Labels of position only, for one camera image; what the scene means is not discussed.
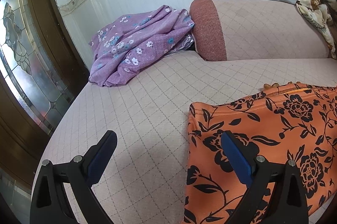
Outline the wooden stained glass door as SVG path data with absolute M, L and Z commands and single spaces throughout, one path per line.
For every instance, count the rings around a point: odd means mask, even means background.
M 21 186 L 87 77 L 55 0 L 1 0 L 1 170 Z

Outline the orange black floral garment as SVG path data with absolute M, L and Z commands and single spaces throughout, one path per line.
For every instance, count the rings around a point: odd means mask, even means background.
M 225 223 L 245 193 L 222 149 L 225 131 L 270 162 L 294 161 L 310 214 L 336 193 L 336 88 L 286 84 L 190 105 L 184 223 Z

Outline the pink quilted mattress cover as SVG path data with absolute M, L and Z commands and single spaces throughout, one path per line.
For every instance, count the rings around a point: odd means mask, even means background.
M 302 83 L 336 88 L 334 59 L 208 62 L 195 52 L 165 57 L 128 84 L 87 84 L 52 135 L 43 159 L 71 161 L 108 130 L 114 155 L 93 191 L 115 223 L 184 223 L 190 105 L 229 104 Z

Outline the pink bolster cushion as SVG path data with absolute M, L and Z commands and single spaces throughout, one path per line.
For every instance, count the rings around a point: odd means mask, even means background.
M 292 4 L 274 0 L 194 0 L 195 48 L 207 61 L 328 58 L 323 36 Z

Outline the purple floral cloth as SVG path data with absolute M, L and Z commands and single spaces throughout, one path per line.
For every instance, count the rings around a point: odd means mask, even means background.
M 100 87 L 125 85 L 170 52 L 193 26 L 187 10 L 166 5 L 122 15 L 100 29 L 89 43 L 93 52 L 89 82 Z

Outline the cream brown floral blanket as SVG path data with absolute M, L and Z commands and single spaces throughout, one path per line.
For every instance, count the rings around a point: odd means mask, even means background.
M 300 14 L 323 36 L 331 57 L 336 59 L 336 37 L 333 34 L 336 0 L 297 0 L 295 5 Z

